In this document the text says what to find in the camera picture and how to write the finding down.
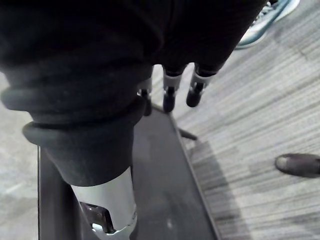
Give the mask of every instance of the gray carpet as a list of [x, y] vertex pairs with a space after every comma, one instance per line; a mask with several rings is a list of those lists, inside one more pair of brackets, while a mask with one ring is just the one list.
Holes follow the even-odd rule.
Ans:
[[[193, 109], [185, 104], [191, 72], [174, 116], [199, 136], [186, 146], [223, 239], [320, 239], [320, 180], [273, 166], [283, 153], [320, 154], [320, 0], [301, 0], [259, 45], [235, 51]], [[159, 66], [153, 77], [161, 104]], [[0, 236], [35, 240], [36, 148], [20, 132], [30, 116], [2, 105], [0, 115]]]

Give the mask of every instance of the shoe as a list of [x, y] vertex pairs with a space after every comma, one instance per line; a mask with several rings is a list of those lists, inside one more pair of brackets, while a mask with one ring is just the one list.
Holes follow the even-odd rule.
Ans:
[[270, 26], [297, 8], [300, 0], [268, 1], [246, 31], [236, 49], [251, 47], [264, 39]]
[[320, 156], [318, 155], [288, 153], [278, 156], [274, 164], [285, 174], [305, 178], [320, 177]]

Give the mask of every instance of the floor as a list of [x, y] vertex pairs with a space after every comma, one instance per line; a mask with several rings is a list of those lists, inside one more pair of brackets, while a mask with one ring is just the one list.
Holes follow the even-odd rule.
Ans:
[[[233, 52], [197, 108], [185, 104], [192, 65], [184, 72], [173, 115], [199, 136], [186, 146], [224, 240], [320, 240], [319, 180], [273, 166], [283, 153], [320, 154], [319, 26], [320, 0], [302, 0], [259, 45]], [[161, 78], [156, 66], [158, 104]], [[21, 135], [31, 119], [1, 104], [0, 116], [0, 236], [35, 240], [37, 153]]]

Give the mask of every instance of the black shoe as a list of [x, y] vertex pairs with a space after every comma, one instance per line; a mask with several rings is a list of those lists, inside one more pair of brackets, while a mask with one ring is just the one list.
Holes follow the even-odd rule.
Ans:
[[289, 175], [318, 178], [320, 177], [320, 156], [313, 154], [288, 153], [275, 159], [275, 167]]

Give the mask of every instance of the gray sneaker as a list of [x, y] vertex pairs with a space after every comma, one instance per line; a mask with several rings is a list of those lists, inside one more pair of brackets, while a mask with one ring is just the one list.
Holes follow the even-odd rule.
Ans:
[[289, 175], [319, 178], [320, 177], [320, 156], [304, 153], [288, 153], [278, 156], [275, 159], [275, 167]]
[[269, 27], [297, 8], [300, 0], [268, 1], [246, 31], [236, 49], [251, 47], [264, 39]]

